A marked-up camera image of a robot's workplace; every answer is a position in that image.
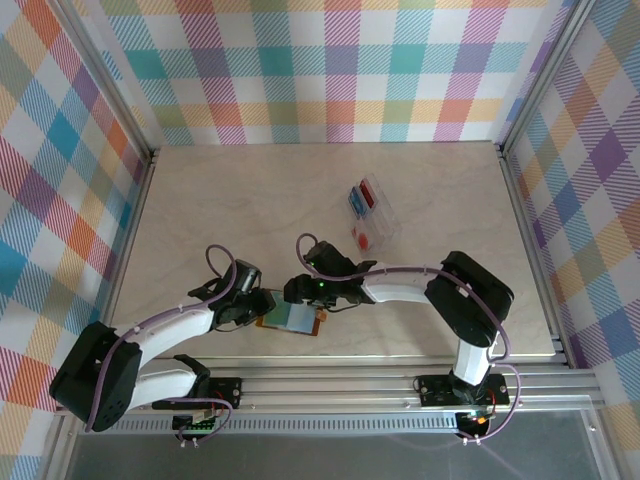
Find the green chip card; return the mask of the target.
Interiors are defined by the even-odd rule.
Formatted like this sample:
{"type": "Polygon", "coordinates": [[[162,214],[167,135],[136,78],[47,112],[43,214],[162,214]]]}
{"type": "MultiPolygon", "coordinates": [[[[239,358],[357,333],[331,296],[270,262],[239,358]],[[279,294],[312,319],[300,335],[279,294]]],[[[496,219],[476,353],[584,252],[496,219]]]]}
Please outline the green chip card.
{"type": "Polygon", "coordinates": [[[289,303],[280,297],[276,298],[275,308],[264,316],[262,325],[266,328],[285,328],[288,323],[290,310],[291,305],[289,303]]]}

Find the clear acrylic card box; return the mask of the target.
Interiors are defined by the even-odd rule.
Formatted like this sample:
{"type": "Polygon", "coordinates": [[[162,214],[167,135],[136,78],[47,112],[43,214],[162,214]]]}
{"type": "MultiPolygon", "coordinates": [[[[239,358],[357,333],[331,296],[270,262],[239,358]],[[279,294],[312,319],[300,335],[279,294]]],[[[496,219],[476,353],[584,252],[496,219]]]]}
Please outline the clear acrylic card box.
{"type": "Polygon", "coordinates": [[[386,250],[399,236],[401,225],[377,178],[373,174],[365,175],[356,182],[351,189],[346,196],[346,211],[348,212],[351,222],[350,233],[354,226],[361,226],[367,229],[374,241],[374,246],[370,251],[359,251],[363,255],[371,255],[386,250]],[[359,183],[364,178],[368,179],[372,184],[378,203],[373,210],[367,208],[367,213],[363,218],[357,219],[349,204],[348,196],[354,186],[359,189],[359,183]]]}

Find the blue cards stack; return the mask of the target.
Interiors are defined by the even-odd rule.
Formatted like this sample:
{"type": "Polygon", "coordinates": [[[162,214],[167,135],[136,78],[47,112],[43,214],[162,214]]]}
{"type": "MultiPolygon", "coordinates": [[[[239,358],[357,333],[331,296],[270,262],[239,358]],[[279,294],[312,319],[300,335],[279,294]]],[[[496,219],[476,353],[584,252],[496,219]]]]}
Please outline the blue cards stack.
{"type": "Polygon", "coordinates": [[[354,186],[348,196],[349,204],[354,212],[354,215],[357,219],[363,218],[367,213],[366,204],[363,202],[360,190],[354,186]]]}

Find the green terminal controller board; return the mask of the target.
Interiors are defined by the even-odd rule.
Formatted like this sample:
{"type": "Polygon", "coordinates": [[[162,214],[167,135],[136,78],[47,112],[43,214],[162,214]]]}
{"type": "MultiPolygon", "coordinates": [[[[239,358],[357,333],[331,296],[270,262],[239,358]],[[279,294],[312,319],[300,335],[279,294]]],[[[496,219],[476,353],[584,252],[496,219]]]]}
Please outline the green terminal controller board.
{"type": "Polygon", "coordinates": [[[171,418],[171,429],[176,432],[182,431],[184,436],[203,436],[213,431],[223,419],[222,415],[206,416],[202,413],[196,415],[174,415],[171,418]]]}

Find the grey metal sheet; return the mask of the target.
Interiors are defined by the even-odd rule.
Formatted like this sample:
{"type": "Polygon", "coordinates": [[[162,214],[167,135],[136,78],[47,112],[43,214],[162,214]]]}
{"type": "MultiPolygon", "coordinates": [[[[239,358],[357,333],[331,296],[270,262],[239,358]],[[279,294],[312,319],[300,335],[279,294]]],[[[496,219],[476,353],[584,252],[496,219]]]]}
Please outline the grey metal sheet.
{"type": "Polygon", "coordinates": [[[603,480],[577,412],[521,413],[487,443],[450,435],[78,439],[65,480],[603,480]]]}

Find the orange controller board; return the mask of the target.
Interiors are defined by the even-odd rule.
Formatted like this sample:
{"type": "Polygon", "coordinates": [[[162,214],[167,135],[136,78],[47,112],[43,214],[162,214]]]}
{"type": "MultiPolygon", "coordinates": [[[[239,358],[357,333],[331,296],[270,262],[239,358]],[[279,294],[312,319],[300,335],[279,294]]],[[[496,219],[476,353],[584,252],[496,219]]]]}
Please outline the orange controller board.
{"type": "Polygon", "coordinates": [[[487,411],[469,411],[457,412],[455,417],[459,434],[483,436],[488,433],[490,422],[495,415],[487,411]]]}

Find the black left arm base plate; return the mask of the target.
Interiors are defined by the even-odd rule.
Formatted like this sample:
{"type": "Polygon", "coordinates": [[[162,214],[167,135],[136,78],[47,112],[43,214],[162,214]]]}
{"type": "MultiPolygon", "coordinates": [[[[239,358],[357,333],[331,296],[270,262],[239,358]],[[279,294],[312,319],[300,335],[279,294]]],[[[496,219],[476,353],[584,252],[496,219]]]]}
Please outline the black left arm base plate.
{"type": "Polygon", "coordinates": [[[151,404],[153,410],[207,410],[223,408],[213,399],[224,400],[233,408],[240,405],[242,379],[240,377],[210,377],[198,380],[188,394],[183,397],[169,397],[151,404]]]}

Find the aluminium frame cross rail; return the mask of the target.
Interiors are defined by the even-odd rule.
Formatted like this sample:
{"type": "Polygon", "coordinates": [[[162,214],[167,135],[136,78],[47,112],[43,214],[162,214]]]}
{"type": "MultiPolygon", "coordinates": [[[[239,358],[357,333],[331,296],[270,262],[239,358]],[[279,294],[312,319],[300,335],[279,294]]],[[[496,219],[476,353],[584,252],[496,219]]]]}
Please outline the aluminium frame cross rail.
{"type": "MultiPolygon", "coordinates": [[[[172,362],[160,361],[158,371],[172,362]]],[[[454,412],[475,406],[423,407],[414,389],[421,375],[447,375],[442,365],[232,365],[215,368],[211,377],[240,377],[240,413],[392,413],[403,409],[454,412]]],[[[522,365],[493,369],[504,376],[510,404],[478,406],[505,412],[578,410],[601,407],[604,396],[594,373],[564,365],[522,365]]]]}

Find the aluminium frame side rail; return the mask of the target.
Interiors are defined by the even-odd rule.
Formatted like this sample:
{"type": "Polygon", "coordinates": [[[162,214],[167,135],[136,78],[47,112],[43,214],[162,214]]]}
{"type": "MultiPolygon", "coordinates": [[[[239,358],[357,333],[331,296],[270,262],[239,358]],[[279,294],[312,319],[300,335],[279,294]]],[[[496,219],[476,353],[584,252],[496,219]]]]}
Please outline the aluminium frame side rail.
{"type": "Polygon", "coordinates": [[[126,269],[131,257],[131,252],[135,243],[136,234],[148,198],[150,186],[155,173],[158,158],[162,148],[156,148],[151,152],[148,160],[145,161],[142,169],[141,182],[138,192],[134,198],[133,207],[129,216],[129,221],[124,230],[122,237],[121,250],[116,258],[112,270],[112,279],[109,282],[108,289],[104,297],[103,308],[100,310],[98,321],[110,326],[113,322],[118,299],[126,275],[126,269]]]}
{"type": "Polygon", "coordinates": [[[534,229],[529,221],[524,197],[519,189],[518,182],[509,164],[507,156],[499,147],[496,148],[496,155],[509,192],[516,222],[518,224],[537,294],[541,302],[550,334],[562,347],[561,352],[565,356],[565,364],[569,368],[576,368],[576,357],[567,336],[566,329],[564,328],[561,320],[559,304],[551,287],[551,283],[546,275],[543,257],[537,245],[534,229]]]}

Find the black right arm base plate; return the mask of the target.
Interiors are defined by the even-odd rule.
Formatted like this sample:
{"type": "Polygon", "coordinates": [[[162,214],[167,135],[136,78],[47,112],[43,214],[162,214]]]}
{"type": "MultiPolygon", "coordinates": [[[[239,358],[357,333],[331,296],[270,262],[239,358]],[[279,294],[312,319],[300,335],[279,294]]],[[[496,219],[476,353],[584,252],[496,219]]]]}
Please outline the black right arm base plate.
{"type": "Polygon", "coordinates": [[[468,384],[452,372],[447,375],[421,375],[414,378],[414,389],[423,407],[510,404],[506,381],[501,374],[488,374],[479,385],[468,384]]]}

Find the aluminium frame corner post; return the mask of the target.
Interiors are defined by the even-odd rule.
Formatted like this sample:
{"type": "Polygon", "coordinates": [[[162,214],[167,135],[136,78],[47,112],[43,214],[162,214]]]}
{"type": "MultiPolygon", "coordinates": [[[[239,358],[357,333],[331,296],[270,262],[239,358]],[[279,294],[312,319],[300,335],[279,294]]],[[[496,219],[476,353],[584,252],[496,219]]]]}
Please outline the aluminium frame corner post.
{"type": "Polygon", "coordinates": [[[72,0],[46,0],[46,3],[52,9],[65,33],[69,36],[71,43],[77,49],[98,89],[109,103],[124,132],[131,140],[136,151],[141,155],[143,162],[146,165],[152,164],[154,162],[155,149],[145,138],[139,123],[134,118],[117,87],[116,81],[109,71],[102,54],[91,39],[81,17],[77,14],[72,0]]]}
{"type": "Polygon", "coordinates": [[[501,158],[508,159],[514,152],[596,2],[597,0],[567,0],[566,5],[560,7],[548,35],[537,51],[523,90],[514,101],[499,134],[496,148],[501,158]]]}

